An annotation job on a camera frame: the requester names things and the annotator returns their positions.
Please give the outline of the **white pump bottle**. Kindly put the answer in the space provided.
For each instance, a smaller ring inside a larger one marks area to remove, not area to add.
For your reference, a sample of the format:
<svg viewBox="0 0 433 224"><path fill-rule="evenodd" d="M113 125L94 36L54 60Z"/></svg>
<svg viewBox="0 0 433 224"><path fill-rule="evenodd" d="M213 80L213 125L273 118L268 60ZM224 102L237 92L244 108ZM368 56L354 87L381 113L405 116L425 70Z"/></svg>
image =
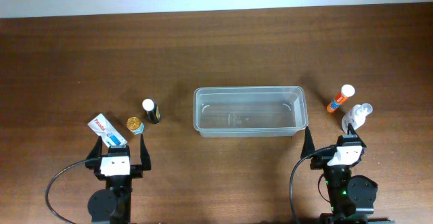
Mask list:
<svg viewBox="0 0 433 224"><path fill-rule="evenodd" d="M371 104L357 104L349 110L342 118L342 130L348 133L348 125L351 124L356 130L361 127L366 120L366 117L373 112Z"/></svg>

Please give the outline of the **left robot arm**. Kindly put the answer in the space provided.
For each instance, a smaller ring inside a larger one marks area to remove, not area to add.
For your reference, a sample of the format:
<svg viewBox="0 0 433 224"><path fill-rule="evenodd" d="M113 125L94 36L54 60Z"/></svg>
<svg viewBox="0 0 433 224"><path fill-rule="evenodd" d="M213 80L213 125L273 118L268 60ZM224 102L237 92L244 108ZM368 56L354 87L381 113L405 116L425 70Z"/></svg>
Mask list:
<svg viewBox="0 0 433 224"><path fill-rule="evenodd" d="M99 137L86 157L85 166L93 171L106 186L96 191L87 204L92 223L130 223L132 181L143 177L152 169L149 152L143 136L140 136L140 163L131 164L128 145L113 145L102 154L102 138Z"/></svg>

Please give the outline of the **orange tablet tube white cap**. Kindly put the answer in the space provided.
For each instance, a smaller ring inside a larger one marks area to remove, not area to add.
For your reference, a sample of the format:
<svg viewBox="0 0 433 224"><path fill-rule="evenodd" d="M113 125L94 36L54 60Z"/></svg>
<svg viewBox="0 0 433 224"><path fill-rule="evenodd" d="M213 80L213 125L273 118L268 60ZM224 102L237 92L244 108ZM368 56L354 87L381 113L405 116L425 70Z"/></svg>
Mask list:
<svg viewBox="0 0 433 224"><path fill-rule="evenodd" d="M355 88L352 85L343 85L339 94L327 105L327 111L335 112L348 98L355 94Z"/></svg>

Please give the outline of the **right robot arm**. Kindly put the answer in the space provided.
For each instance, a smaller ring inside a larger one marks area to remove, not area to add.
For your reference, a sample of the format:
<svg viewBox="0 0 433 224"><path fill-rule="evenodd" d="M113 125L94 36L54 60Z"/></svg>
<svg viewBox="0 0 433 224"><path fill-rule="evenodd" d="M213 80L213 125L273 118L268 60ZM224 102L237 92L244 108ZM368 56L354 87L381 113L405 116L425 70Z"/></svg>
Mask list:
<svg viewBox="0 0 433 224"><path fill-rule="evenodd" d="M315 149L309 129L305 129L300 158L310 160L312 170L322 170L325 179L330 213L319 217L320 223L367 223L373 214L378 185L363 175L352 175L351 168L361 162L365 143L353 127L338 137L334 145Z"/></svg>

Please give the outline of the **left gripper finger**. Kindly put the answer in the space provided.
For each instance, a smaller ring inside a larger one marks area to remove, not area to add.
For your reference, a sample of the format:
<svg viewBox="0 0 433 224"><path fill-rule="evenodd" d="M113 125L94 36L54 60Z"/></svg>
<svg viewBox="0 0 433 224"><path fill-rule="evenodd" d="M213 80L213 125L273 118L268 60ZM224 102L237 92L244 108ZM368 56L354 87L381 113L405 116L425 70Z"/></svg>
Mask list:
<svg viewBox="0 0 433 224"><path fill-rule="evenodd" d="M150 154L145 146L145 141L142 134L140 135L140 160L143 170L151 169Z"/></svg>
<svg viewBox="0 0 433 224"><path fill-rule="evenodd" d="M95 145L93 146L92 150L89 152L88 156L86 157L87 160L99 158L101 156L102 143L103 143L102 138L101 138L101 136L99 136L97 138L97 141L96 141Z"/></svg>

